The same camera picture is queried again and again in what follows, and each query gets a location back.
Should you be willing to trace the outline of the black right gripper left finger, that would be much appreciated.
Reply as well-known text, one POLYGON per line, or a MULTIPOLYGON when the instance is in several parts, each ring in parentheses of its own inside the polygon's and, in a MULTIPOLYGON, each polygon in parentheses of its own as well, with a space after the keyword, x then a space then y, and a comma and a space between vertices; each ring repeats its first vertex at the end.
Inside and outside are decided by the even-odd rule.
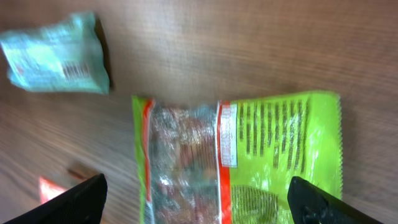
POLYGON ((97 174, 5 224, 100 224, 108 185, 97 174))

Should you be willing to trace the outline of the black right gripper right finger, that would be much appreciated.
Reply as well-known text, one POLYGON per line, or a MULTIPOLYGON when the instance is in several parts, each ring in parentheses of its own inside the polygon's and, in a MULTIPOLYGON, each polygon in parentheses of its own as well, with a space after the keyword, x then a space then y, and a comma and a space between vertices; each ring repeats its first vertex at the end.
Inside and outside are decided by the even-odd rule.
POLYGON ((299 176, 292 177, 287 200, 295 224, 381 224, 299 176))

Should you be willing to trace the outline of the red small box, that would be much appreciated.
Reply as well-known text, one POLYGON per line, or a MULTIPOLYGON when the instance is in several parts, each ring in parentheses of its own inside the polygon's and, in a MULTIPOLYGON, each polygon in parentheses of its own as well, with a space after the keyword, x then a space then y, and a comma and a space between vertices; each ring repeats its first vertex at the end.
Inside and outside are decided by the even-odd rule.
POLYGON ((41 204, 47 203, 49 200, 58 197, 60 194, 66 191, 67 188, 58 185, 54 181, 42 176, 39 177, 39 194, 41 204))

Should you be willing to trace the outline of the green gummy candy bag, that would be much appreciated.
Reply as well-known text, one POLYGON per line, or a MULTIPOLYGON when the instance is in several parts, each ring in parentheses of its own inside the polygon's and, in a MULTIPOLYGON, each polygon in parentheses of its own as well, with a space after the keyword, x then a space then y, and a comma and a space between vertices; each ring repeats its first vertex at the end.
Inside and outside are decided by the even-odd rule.
POLYGON ((140 223, 292 223, 295 176, 342 196, 336 93, 194 107, 133 96, 132 109, 140 223))

